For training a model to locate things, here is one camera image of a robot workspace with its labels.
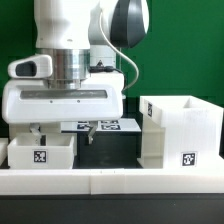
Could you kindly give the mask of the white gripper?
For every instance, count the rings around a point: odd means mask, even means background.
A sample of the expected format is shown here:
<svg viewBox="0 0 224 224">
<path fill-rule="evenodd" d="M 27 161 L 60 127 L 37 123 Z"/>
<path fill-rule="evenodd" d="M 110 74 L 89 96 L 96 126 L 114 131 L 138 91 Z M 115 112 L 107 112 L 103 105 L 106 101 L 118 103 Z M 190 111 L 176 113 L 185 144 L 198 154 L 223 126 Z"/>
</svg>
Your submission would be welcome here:
<svg viewBox="0 0 224 224">
<path fill-rule="evenodd" d="M 123 115 L 121 73 L 95 73 L 80 89 L 49 89 L 44 80 L 10 80 L 4 87 L 2 117 L 8 124 L 30 124 L 38 146 L 46 136 L 38 123 L 117 120 Z M 98 128 L 91 123 L 88 143 Z"/>
</svg>

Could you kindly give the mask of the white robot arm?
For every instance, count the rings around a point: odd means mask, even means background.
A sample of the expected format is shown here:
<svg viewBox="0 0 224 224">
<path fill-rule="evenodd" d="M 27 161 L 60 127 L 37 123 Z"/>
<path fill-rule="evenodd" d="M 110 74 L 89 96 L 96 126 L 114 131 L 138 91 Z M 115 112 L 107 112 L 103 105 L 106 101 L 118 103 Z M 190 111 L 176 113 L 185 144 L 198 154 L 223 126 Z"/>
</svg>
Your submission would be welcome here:
<svg viewBox="0 0 224 224">
<path fill-rule="evenodd" d="M 116 69 L 122 48 L 147 34 L 147 0 L 34 0 L 34 55 L 9 64 L 2 117 L 27 124 L 87 121 L 92 140 L 100 121 L 123 115 L 129 86 Z"/>
</svg>

